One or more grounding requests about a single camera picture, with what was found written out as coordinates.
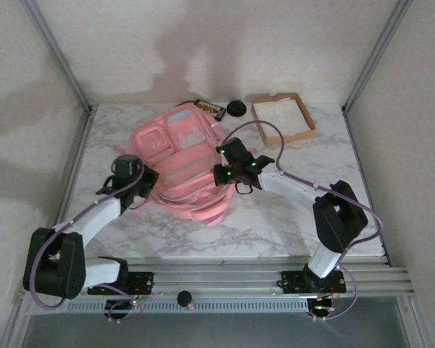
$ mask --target cardboard box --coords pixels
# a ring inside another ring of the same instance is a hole
[[[256,113],[256,110],[254,109],[255,104],[259,103],[268,103],[268,102],[276,102],[282,99],[294,99],[300,111],[303,114],[304,120],[306,121],[307,125],[309,126],[310,130],[306,130],[305,132],[291,134],[291,135],[285,135],[283,136],[283,139],[286,143],[291,143],[293,141],[299,141],[299,140],[306,140],[309,138],[312,138],[314,136],[314,132],[316,130],[316,126],[314,124],[314,121],[311,118],[310,113],[307,111],[305,104],[303,103],[302,99],[299,97],[298,93],[285,93],[285,94],[278,94],[277,96],[269,96],[267,98],[261,98],[257,99],[253,102],[252,105],[252,114],[255,120],[258,120],[258,116]],[[266,136],[264,129],[262,126],[258,123],[257,124],[258,131],[261,134],[262,141],[266,146],[270,145],[276,145],[281,143],[281,139],[279,136]]]

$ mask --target black round object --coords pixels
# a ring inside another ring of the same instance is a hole
[[[231,101],[227,106],[227,113],[230,116],[241,117],[247,113],[247,106],[239,100]]]
[[[191,304],[191,294],[188,291],[181,291],[177,295],[177,303],[181,307],[188,307]]]

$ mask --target black knob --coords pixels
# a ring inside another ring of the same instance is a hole
[[[181,291],[177,295],[177,303],[181,307],[188,307],[191,304],[191,294],[188,291]]]
[[[227,106],[227,113],[230,116],[241,117],[247,113],[247,106],[239,100],[231,101]]]

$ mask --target white wall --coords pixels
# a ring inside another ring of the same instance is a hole
[[[38,0],[90,102],[341,103],[395,0]]]
[[[415,0],[349,117],[396,265],[435,338],[435,0]]]
[[[81,109],[18,1],[0,1],[0,337],[30,235],[55,212]]]

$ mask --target white marble table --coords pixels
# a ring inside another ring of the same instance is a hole
[[[173,108],[173,104],[100,104],[87,141],[68,215],[73,216],[94,200],[94,193],[110,175],[116,154],[114,145],[126,147],[132,130]],[[336,104],[308,104],[317,132],[309,141],[288,144],[282,166],[298,176],[328,185],[339,179],[348,182],[360,202],[368,204],[352,144]],[[247,120],[224,116],[226,132]],[[240,130],[247,148],[275,158],[279,148],[265,148],[255,125]],[[361,233],[374,233],[376,224]],[[314,218],[301,206],[281,196],[256,190],[235,194],[224,220],[214,228],[180,220],[154,204],[147,204],[141,217],[132,210],[109,224],[86,248],[87,256],[115,257],[280,257],[309,256],[318,245]],[[356,246],[350,255],[379,256],[384,251],[376,239]]]

